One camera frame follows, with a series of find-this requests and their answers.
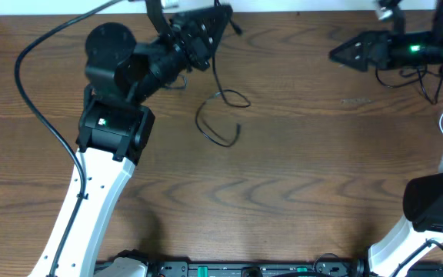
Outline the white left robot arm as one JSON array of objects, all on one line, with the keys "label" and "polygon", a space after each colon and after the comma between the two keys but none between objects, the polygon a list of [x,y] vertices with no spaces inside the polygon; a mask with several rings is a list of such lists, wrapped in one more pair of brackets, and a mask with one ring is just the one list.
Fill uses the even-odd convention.
[{"label": "white left robot arm", "polygon": [[160,1],[146,4],[157,38],[139,43],[123,24],[94,28],[84,105],[78,122],[72,179],[34,276],[91,276],[115,204],[145,148],[155,116],[145,101],[179,75],[210,66],[232,16],[228,4],[163,15]]}]

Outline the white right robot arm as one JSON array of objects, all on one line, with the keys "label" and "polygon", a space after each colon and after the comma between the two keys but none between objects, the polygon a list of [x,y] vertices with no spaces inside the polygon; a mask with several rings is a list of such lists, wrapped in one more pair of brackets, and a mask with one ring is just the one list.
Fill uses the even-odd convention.
[{"label": "white right robot arm", "polygon": [[[431,27],[407,32],[405,16],[398,1],[376,1],[376,14],[390,20],[390,31],[365,31],[329,53],[333,62],[360,72],[370,67],[376,73],[409,69],[422,83],[430,67],[443,84],[443,1],[435,4]],[[435,276],[438,265],[421,267],[420,260],[432,249],[443,251],[443,143],[436,147],[435,172],[417,177],[405,186],[402,215],[380,241],[368,247],[365,259],[351,268],[351,276]]]}]

